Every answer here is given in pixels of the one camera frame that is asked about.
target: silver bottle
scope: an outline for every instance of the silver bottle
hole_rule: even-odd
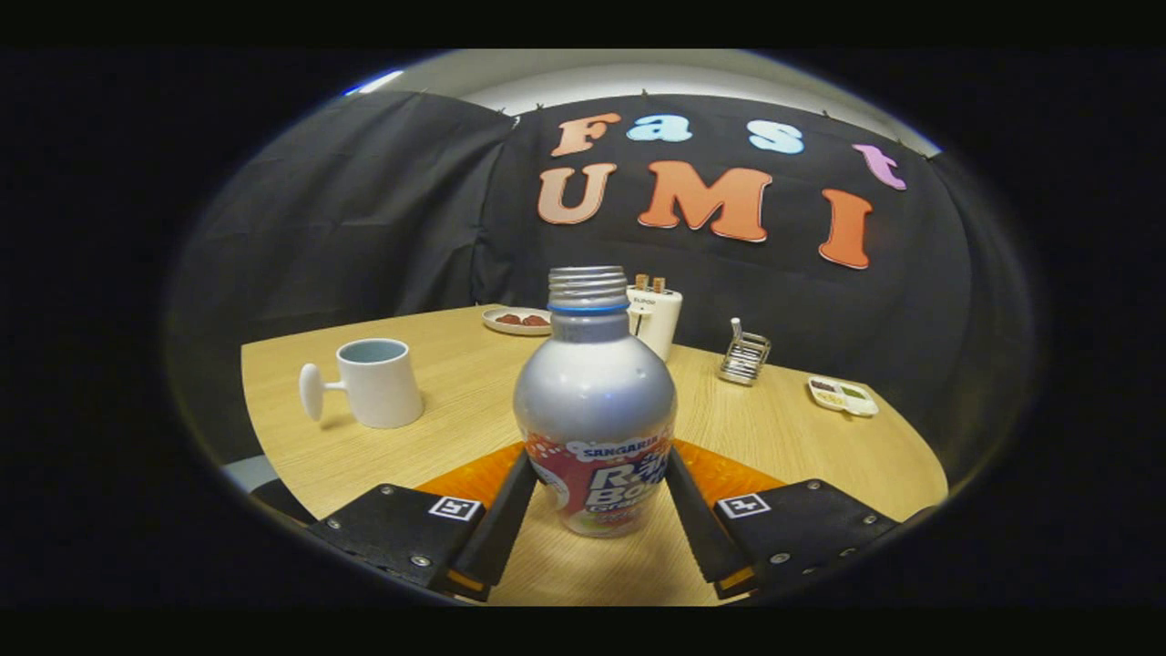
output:
[[[552,268],[549,278],[552,337],[519,375],[514,416],[567,528],[625,535],[663,480],[676,388],[628,332],[623,267]]]

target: blue letter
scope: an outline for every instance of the blue letter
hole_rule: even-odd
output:
[[[749,142],[763,150],[796,155],[806,149],[806,144],[801,142],[801,131],[792,125],[772,120],[751,120],[745,128],[753,133]]]
[[[688,131],[688,119],[675,114],[653,114],[635,119],[635,125],[627,131],[627,137],[634,141],[684,141],[693,136]]]

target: small tray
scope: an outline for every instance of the small tray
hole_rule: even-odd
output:
[[[522,325],[521,323],[500,323],[498,318],[507,313],[513,313],[519,318],[526,318],[527,316],[538,315],[541,316],[547,325]],[[492,331],[498,331],[499,333],[506,333],[507,336],[549,336],[550,334],[550,311],[546,309],[535,309],[533,306],[499,306],[496,309],[487,309],[482,312],[482,322],[486,324]]]
[[[823,376],[810,376],[806,383],[814,402],[822,408],[849,412],[858,417],[878,415],[878,405],[866,390],[850,383],[842,383]]]

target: bottle label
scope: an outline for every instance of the bottle label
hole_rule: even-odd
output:
[[[531,464],[556,494],[557,509],[575,532],[614,536],[633,528],[663,481],[673,422],[623,443],[560,444],[522,431]]]

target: toast rack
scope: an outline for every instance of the toast rack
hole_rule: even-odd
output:
[[[740,318],[732,317],[732,343],[721,362],[717,378],[730,383],[752,386],[770,358],[770,340],[754,333],[742,333]]]

